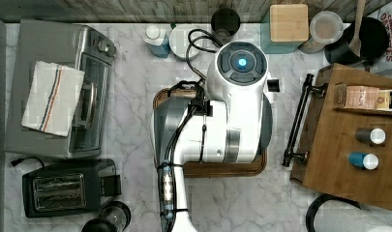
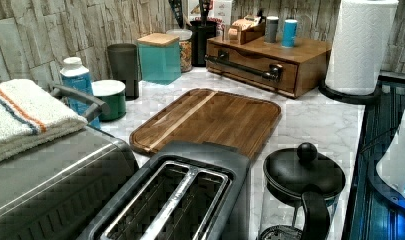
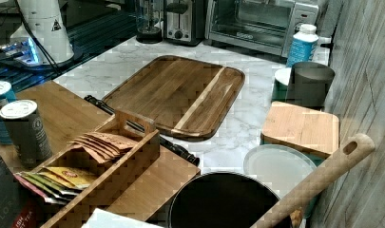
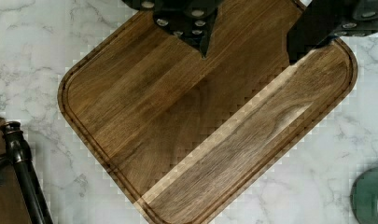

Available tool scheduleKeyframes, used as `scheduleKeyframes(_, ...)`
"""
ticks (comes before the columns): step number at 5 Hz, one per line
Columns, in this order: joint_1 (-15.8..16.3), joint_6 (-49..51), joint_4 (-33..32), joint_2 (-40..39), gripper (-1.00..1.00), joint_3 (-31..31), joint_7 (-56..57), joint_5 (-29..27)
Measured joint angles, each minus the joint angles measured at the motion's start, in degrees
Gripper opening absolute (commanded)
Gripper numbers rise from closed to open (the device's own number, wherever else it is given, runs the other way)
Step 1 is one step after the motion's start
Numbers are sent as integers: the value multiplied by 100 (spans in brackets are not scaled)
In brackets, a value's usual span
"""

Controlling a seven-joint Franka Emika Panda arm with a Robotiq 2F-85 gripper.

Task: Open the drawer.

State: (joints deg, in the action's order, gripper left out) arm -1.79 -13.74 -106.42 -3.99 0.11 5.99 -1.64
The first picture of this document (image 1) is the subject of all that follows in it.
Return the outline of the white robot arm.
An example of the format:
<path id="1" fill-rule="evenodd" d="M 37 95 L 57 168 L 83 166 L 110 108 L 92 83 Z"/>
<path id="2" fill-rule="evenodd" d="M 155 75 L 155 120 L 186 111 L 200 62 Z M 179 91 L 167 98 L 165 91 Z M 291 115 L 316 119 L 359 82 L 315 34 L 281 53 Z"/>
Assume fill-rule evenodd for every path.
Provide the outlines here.
<path id="1" fill-rule="evenodd" d="M 196 232 L 188 213 L 184 164 L 251 163 L 272 135 L 268 60 L 248 42 L 215 54 L 193 98 L 173 96 L 153 109 L 151 138 L 162 232 Z"/>

